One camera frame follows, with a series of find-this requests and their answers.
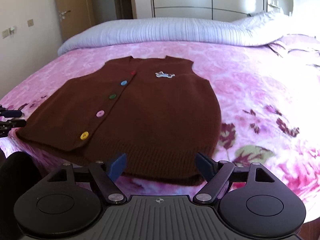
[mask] yellow button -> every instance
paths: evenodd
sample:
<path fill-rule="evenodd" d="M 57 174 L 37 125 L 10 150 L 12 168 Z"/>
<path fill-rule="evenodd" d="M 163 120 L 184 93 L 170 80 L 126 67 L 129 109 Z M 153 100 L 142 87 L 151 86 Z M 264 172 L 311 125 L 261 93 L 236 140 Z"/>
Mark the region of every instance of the yellow button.
<path fill-rule="evenodd" d="M 80 136 L 80 139 L 81 139 L 81 140 L 85 140 L 85 139 L 87 139 L 88 136 L 89 136 L 89 133 L 88 133 L 88 132 L 84 132 L 84 133 Z"/>

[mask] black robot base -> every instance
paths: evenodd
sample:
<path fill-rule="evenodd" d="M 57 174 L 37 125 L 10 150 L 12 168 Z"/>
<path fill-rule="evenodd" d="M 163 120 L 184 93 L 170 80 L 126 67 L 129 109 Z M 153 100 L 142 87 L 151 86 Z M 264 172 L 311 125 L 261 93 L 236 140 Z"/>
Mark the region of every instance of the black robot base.
<path fill-rule="evenodd" d="M 303 202 L 260 163 L 248 168 L 196 155 L 207 184 L 194 196 L 129 199 L 114 182 L 126 155 L 84 168 L 64 163 L 22 195 L 14 215 L 21 240 L 299 240 Z M 92 191 L 76 186 L 89 182 Z M 246 182 L 229 191 L 233 182 Z"/>

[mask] pink button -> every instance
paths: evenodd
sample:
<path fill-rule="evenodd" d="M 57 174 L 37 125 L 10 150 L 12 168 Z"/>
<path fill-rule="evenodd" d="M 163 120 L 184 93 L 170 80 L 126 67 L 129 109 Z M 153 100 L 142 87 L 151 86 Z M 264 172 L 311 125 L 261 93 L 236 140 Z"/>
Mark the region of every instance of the pink button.
<path fill-rule="evenodd" d="M 104 115 L 104 111 L 103 110 L 97 112 L 97 117 L 102 117 L 103 115 Z"/>

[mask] door handle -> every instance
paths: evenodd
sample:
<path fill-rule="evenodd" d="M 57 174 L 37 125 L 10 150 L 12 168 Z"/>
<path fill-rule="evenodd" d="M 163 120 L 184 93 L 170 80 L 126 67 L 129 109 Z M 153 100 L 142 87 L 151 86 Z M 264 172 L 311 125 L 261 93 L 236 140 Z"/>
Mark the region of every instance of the door handle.
<path fill-rule="evenodd" d="M 65 11 L 65 12 L 59 12 L 60 21 L 64 20 L 66 18 L 66 14 L 71 12 L 71 10 Z"/>
<path fill-rule="evenodd" d="M 68 11 L 62 12 L 62 13 L 61 13 L 61 15 L 62 15 L 62 16 L 64 16 L 64 15 L 66 15 L 68 12 L 71 12 L 71 10 L 68 10 Z"/>

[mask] black circular pad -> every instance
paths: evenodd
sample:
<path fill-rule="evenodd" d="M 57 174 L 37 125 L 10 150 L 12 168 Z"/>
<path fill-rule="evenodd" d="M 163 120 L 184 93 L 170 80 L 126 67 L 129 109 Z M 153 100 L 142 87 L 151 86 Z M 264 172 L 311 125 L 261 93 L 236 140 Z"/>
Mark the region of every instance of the black circular pad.
<path fill-rule="evenodd" d="M 47 214 L 61 214 L 69 211 L 75 204 L 75 200 L 63 194 L 51 194 L 41 198 L 37 207 Z"/>
<path fill-rule="evenodd" d="M 39 184 L 22 195 L 14 215 L 24 231 L 35 238 L 63 238 L 90 226 L 99 216 L 99 198 L 75 184 Z"/>
<path fill-rule="evenodd" d="M 247 208 L 254 214 L 264 217 L 271 217 L 283 210 L 281 200 L 268 195 L 258 195 L 247 200 Z"/>
<path fill-rule="evenodd" d="M 227 193 L 218 212 L 234 230 L 249 237 L 278 238 L 299 229 L 305 219 L 303 202 L 285 185 L 247 183 Z"/>

